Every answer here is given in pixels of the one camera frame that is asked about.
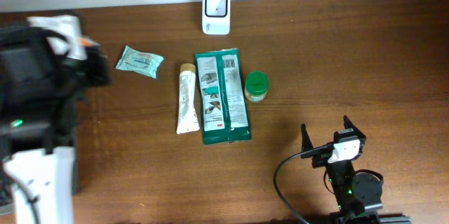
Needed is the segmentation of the green 3M glove package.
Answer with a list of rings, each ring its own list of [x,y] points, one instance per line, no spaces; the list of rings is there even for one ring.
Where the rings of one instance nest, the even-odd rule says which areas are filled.
[[[195,55],[203,122],[203,143],[252,139],[236,48]]]

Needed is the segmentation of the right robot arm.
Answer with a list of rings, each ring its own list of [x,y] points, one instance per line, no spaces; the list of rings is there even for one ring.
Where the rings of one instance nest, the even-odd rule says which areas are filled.
[[[316,217],[312,223],[331,224],[399,224],[411,218],[401,214],[380,215],[383,176],[368,169],[355,170],[352,164],[363,154],[367,137],[348,118],[343,116],[344,129],[334,132],[333,140],[320,147],[311,143],[305,124],[301,125],[304,159],[312,160],[313,168],[323,167],[330,179],[338,212]]]

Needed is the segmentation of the green lid glass jar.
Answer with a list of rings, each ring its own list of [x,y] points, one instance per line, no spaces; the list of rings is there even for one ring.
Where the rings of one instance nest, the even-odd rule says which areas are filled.
[[[265,99],[269,89],[269,77],[261,71],[251,72],[245,81],[244,93],[246,98],[258,103]]]

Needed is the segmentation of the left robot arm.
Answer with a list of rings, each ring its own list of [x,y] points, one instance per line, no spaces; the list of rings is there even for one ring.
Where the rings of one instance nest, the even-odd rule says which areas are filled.
[[[107,56],[75,13],[1,28],[1,212],[73,223],[78,105],[111,82]]]

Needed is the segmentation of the white tube gold cap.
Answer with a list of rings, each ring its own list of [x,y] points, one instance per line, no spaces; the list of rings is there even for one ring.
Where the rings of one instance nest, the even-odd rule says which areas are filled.
[[[195,83],[196,66],[191,63],[182,64],[180,66],[177,134],[189,133],[200,129],[194,106]]]

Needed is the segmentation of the light green wipes packet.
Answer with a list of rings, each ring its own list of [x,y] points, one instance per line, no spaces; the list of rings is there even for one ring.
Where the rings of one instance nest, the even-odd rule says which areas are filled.
[[[135,72],[155,79],[158,67],[163,60],[164,58],[160,55],[137,51],[126,46],[116,65],[116,69]]]

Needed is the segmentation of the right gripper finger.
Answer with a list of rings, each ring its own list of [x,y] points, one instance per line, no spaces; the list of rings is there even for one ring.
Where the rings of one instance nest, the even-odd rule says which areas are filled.
[[[361,131],[351,122],[347,115],[343,116],[344,129],[347,133],[354,133],[357,136],[361,136]]]
[[[302,145],[301,145],[301,158],[306,159],[311,157],[311,151],[314,149],[309,134],[307,133],[306,124],[301,125],[301,136],[302,136]]]

